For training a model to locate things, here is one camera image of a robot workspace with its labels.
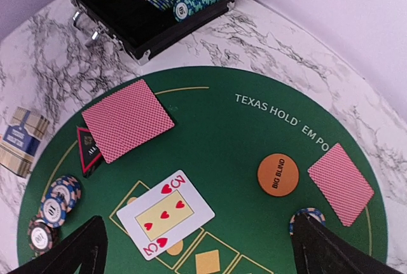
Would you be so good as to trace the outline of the white blue chips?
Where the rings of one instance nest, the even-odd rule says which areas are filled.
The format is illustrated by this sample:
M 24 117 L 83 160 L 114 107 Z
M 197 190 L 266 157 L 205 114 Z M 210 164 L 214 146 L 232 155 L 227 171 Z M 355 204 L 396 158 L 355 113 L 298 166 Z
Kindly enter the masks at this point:
M 55 179 L 41 199 L 39 214 L 50 228 L 61 227 L 81 199 L 81 184 L 73 175 Z

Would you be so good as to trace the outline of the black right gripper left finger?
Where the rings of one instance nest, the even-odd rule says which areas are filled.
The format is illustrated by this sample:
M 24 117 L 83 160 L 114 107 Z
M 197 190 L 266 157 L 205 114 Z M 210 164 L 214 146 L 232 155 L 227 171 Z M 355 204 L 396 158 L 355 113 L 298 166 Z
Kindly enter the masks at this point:
M 93 216 L 47 253 L 12 273 L 104 273 L 107 231 L 101 216 Z

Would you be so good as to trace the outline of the red card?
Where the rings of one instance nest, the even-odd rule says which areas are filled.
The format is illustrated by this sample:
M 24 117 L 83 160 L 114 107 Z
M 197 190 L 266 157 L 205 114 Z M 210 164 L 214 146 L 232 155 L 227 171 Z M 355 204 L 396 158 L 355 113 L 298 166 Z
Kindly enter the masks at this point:
M 175 127 L 143 79 L 104 97 L 81 115 L 106 163 Z
M 375 194 L 339 143 L 317 160 L 308 174 L 346 227 L 353 225 Z

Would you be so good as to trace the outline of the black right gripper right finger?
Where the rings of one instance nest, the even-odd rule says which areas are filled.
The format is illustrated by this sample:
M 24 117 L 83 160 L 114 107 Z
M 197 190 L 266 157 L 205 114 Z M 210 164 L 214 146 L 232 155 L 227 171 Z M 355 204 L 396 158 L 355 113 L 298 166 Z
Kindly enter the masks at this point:
M 297 273 L 398 273 L 351 246 L 306 213 L 294 217 L 291 242 Z

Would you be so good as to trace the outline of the three of hearts card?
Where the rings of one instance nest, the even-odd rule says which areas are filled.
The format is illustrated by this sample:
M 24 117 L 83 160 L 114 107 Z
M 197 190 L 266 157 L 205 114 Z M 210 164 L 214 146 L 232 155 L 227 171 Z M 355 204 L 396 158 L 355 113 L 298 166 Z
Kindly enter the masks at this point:
M 215 217 L 182 170 L 118 210 L 116 215 L 147 261 Z

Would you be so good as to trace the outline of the orange dealer button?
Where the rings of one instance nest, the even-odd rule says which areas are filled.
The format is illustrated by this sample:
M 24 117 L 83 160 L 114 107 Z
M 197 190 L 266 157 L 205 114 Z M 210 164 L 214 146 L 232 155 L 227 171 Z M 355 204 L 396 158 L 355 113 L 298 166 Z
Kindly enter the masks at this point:
M 261 161 L 257 178 L 264 192 L 274 197 L 283 197 L 296 189 L 300 172 L 297 164 L 288 155 L 274 153 Z

